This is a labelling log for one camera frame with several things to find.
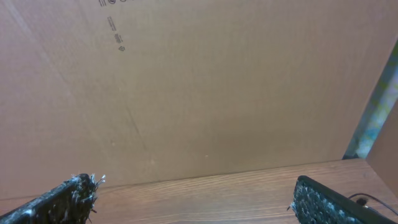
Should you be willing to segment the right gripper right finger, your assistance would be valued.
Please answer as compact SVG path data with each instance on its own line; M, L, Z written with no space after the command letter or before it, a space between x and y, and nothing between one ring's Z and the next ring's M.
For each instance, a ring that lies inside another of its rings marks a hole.
M298 177L293 202L288 209L305 224L397 224L369 207L372 199L397 213L391 206L372 195L356 193L345 197L306 175Z

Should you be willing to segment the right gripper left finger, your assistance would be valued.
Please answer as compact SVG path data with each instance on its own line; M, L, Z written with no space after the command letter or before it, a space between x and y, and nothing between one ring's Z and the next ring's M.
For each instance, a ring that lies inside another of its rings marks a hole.
M79 174L41 196L1 215L1 224L82 223L90 219L97 200L96 191L106 182L95 175Z

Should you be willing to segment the cardboard strip at table edge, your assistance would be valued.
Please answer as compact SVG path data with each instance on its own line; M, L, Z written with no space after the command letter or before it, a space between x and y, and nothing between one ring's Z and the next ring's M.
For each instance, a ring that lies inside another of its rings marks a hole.
M341 159L396 1L2 1L1 198Z

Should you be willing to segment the colourful strip behind cardboard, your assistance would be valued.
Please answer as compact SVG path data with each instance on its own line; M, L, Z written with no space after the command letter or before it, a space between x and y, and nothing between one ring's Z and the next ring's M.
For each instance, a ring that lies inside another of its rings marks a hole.
M395 45L368 101L343 159L365 159L397 101L397 46Z

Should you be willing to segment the cardboard wall left panel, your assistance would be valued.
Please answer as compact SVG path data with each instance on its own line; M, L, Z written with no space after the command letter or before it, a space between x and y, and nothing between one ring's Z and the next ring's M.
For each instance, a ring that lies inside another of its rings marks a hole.
M397 101L394 103L366 161L375 173L397 197L397 154L398 154L398 124Z

